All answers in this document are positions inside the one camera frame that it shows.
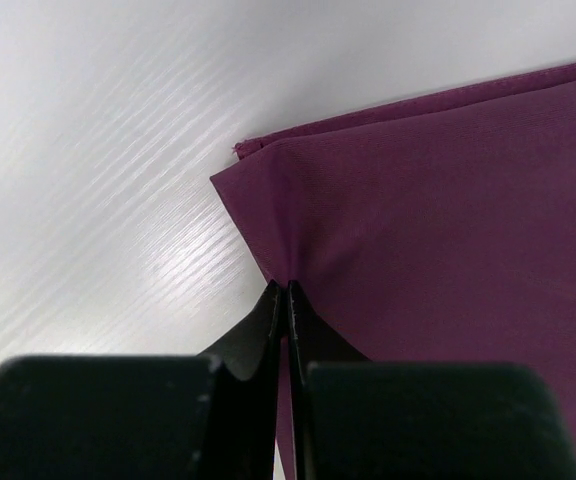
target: purple cloth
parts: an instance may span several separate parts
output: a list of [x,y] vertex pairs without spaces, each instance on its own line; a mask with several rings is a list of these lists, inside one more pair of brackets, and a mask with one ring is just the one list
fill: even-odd
[[576,440],[576,64],[237,151],[213,182],[266,278],[375,360],[532,366]]

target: maroon fabric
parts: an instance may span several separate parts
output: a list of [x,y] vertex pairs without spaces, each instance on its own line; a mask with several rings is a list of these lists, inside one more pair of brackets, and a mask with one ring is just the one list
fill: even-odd
[[213,182],[266,278],[375,360],[534,367],[576,440],[576,64],[237,151]]

